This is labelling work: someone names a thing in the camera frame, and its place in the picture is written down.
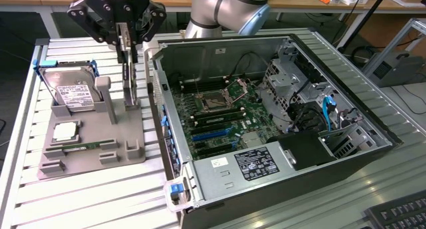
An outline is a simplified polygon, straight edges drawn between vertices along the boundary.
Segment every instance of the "slotted metal table surface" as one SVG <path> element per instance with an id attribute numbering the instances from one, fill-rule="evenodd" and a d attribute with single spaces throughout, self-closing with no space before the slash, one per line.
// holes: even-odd
<path id="1" fill-rule="evenodd" d="M 215 229 L 291 228 L 359 229 L 369 225 L 363 210 L 426 188 L 425 130 L 365 77 L 327 41 L 305 28 L 263 30 L 261 34 L 297 34 L 341 77 L 405 144 L 349 179 L 238 218 Z M 158 39 L 179 38 L 160 34 Z M 38 46 L 42 59 L 98 61 L 112 81 L 112 98 L 123 98 L 122 66 L 116 53 L 91 38 L 52 39 Z M 142 164 L 40 181 L 36 178 L 51 96 L 30 69 L 17 120 L 0 178 L 1 228 L 176 229 L 176 215 L 166 208 L 164 167 L 160 158 L 140 51 L 138 96 L 142 100 L 147 161 Z"/>

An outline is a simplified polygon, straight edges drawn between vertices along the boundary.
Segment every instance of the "hard drive label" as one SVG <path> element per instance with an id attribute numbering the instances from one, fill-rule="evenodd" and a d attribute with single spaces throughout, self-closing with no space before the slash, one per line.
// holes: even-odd
<path id="1" fill-rule="evenodd" d="M 241 172 L 247 181 L 279 172 L 266 147 L 234 154 Z"/>
<path id="2" fill-rule="evenodd" d="M 94 106 L 91 91 L 86 84 L 58 86 L 56 88 L 68 108 Z"/>

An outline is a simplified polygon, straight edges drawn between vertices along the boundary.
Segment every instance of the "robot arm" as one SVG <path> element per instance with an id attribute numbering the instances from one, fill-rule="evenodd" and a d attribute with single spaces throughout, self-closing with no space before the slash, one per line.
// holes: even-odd
<path id="1" fill-rule="evenodd" d="M 91 8 L 100 19 L 88 14 Z M 123 65 L 123 90 L 127 108 L 138 108 L 136 72 L 138 49 L 148 42 L 166 19 L 164 6 L 150 0 L 79 0 L 68 10 L 68 15 L 99 42 L 107 42 L 118 52 Z"/>
<path id="2" fill-rule="evenodd" d="M 267 0 L 192 0 L 186 38 L 220 37 L 220 26 L 241 35 L 255 34 L 269 12 Z"/>

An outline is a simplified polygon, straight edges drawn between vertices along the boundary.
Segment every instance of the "motherboard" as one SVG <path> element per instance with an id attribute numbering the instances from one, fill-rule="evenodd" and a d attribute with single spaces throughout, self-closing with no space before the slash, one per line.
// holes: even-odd
<path id="1" fill-rule="evenodd" d="M 281 134 L 247 78 L 182 83 L 174 101 L 195 160 L 259 146 Z"/>

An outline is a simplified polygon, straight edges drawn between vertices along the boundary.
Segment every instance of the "keyboard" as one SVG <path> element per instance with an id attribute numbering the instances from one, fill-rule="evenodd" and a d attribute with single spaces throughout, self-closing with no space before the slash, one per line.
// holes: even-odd
<path id="1" fill-rule="evenodd" d="M 366 210 L 375 229 L 426 229 L 426 190 Z"/>

